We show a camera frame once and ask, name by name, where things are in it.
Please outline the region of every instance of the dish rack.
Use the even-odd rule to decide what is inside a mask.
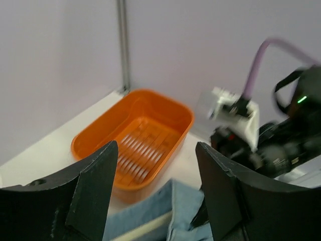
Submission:
[[[106,143],[118,143],[113,195],[126,203],[143,200],[153,191],[192,127],[194,114],[152,90],[126,95],[72,141],[77,161]]]

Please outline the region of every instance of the green led light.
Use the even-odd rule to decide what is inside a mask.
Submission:
[[[298,101],[297,101],[297,103],[298,104],[300,104],[302,101],[304,101],[306,99],[306,96],[303,96],[301,99],[299,99]]]

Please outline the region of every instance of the white bracket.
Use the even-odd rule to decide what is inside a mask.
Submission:
[[[235,134],[248,143],[251,151],[255,152],[259,137],[260,116],[258,104],[253,101],[249,102],[247,106],[251,113],[249,118],[235,116],[222,111],[222,107],[224,104],[232,105],[239,99],[240,95],[217,87],[213,89],[212,93],[216,104],[214,104],[212,110],[210,110],[208,118],[225,122]]]

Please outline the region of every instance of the blue cloth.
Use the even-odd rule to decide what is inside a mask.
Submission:
[[[191,226],[203,198],[201,191],[170,180],[144,201],[107,217],[103,241],[113,240],[170,211],[173,215],[169,225],[152,230],[137,240],[213,241],[209,223],[198,228]]]

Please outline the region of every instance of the metal pole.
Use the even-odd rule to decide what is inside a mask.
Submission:
[[[123,88],[122,91],[130,91],[130,68],[129,68],[129,51],[128,51],[128,32],[126,17],[126,0],[117,0],[118,23],[119,23],[119,40],[121,50],[121,67]]]

